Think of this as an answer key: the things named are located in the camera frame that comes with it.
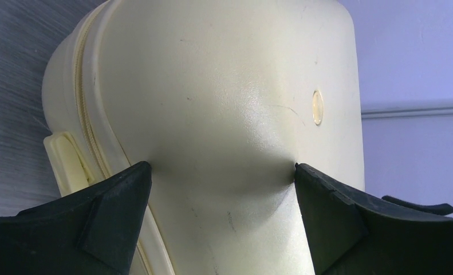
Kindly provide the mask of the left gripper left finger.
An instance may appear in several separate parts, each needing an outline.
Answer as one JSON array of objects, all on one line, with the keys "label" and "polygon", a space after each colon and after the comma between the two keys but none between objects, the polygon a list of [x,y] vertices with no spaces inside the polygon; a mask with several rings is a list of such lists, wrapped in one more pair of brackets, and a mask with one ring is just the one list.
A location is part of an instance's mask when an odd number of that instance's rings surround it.
[{"label": "left gripper left finger", "polygon": [[147,162],[0,217],[0,274],[128,274],[152,186]]}]

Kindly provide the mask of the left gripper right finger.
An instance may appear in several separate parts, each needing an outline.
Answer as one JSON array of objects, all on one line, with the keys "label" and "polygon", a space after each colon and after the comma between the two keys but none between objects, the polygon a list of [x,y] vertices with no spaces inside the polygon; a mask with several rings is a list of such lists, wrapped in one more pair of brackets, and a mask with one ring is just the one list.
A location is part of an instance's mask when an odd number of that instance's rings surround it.
[{"label": "left gripper right finger", "polygon": [[453,274],[453,206],[381,198],[296,164],[315,274]]}]

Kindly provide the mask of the yellow hard-shell suitcase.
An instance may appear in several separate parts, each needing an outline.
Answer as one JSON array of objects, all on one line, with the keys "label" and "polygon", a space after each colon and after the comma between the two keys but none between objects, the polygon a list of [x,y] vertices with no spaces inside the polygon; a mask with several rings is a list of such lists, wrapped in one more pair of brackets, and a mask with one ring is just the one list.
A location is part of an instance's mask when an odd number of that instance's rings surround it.
[{"label": "yellow hard-shell suitcase", "polygon": [[151,165],[130,274],[313,274],[296,163],[364,189],[337,1],[106,1],[52,54],[42,105],[62,195]]}]

